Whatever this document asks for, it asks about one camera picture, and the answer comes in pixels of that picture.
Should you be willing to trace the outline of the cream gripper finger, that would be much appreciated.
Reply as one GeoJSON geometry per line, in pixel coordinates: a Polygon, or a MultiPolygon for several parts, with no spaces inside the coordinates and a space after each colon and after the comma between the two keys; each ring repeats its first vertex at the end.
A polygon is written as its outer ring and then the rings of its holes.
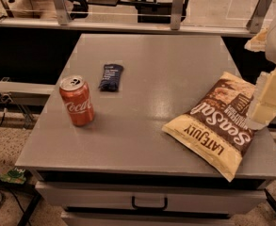
{"type": "Polygon", "coordinates": [[[246,123],[252,130],[261,130],[276,117],[276,68],[261,72],[257,78],[253,99],[247,112],[246,123]]]}
{"type": "Polygon", "coordinates": [[[264,52],[266,50],[268,30],[262,29],[258,34],[246,42],[244,48],[252,52],[264,52]]]}

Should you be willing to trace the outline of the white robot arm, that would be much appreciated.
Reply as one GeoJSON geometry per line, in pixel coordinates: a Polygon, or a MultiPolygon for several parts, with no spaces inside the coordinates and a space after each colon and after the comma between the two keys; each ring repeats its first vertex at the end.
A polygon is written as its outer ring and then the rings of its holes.
{"type": "MultiPolygon", "coordinates": [[[[266,59],[276,65],[276,17],[268,28],[250,39],[245,48],[264,52],[266,59]]],[[[261,130],[276,117],[276,68],[270,73],[261,72],[257,78],[253,99],[247,112],[246,123],[252,130],[261,130]]]]}

